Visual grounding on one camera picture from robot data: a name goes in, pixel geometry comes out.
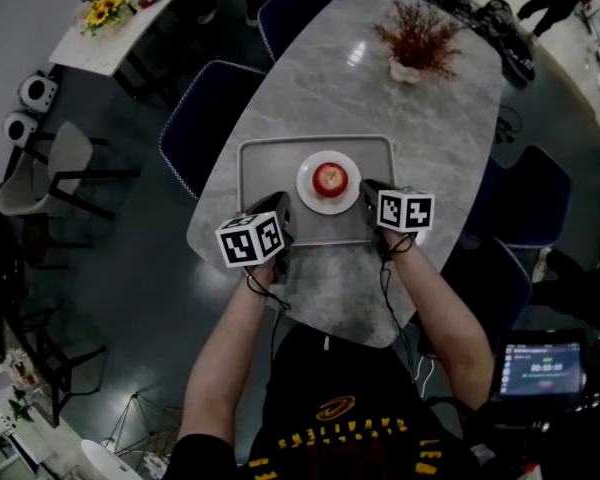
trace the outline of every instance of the screen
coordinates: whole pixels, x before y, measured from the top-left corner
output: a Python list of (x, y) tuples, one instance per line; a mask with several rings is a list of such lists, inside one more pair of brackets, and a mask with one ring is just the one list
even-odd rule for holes
[(579, 343), (507, 345), (500, 396), (578, 393), (581, 380)]

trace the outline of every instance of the gray tray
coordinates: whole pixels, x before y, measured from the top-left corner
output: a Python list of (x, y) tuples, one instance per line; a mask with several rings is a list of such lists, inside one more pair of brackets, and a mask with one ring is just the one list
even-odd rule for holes
[(391, 141), (382, 135), (332, 135), (245, 141), (238, 148), (238, 211), (263, 197), (285, 190), (291, 196), (288, 231), (294, 246), (351, 244), (371, 240), (359, 202), (338, 215), (309, 209), (298, 196), (296, 175), (310, 155), (330, 149), (353, 160), (362, 179), (395, 185)]

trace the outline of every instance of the dried red plant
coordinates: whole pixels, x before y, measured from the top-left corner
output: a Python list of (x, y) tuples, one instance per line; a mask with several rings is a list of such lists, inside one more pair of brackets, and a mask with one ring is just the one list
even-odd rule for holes
[(381, 42), (402, 65), (430, 71), (451, 79), (455, 73), (449, 65), (461, 53), (453, 46), (455, 35), (463, 28), (442, 13), (422, 2), (405, 4), (395, 0), (396, 13), (389, 15), (389, 27), (373, 26)]

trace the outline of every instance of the yellow flower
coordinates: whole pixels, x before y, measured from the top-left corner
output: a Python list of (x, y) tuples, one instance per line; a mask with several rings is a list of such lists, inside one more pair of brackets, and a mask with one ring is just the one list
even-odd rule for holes
[(100, 0), (100, 5), (107, 11), (115, 10), (122, 3), (122, 0)]
[(107, 10), (104, 8), (91, 9), (91, 12), (87, 16), (88, 25), (102, 25), (107, 19)]

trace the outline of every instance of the black t-shirt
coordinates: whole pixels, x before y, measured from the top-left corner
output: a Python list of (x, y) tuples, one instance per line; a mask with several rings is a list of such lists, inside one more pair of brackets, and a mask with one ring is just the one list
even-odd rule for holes
[(249, 463), (207, 435), (176, 445), (165, 480), (193, 478), (456, 478), (478, 463), (440, 425), (393, 349), (299, 325), (280, 345)]

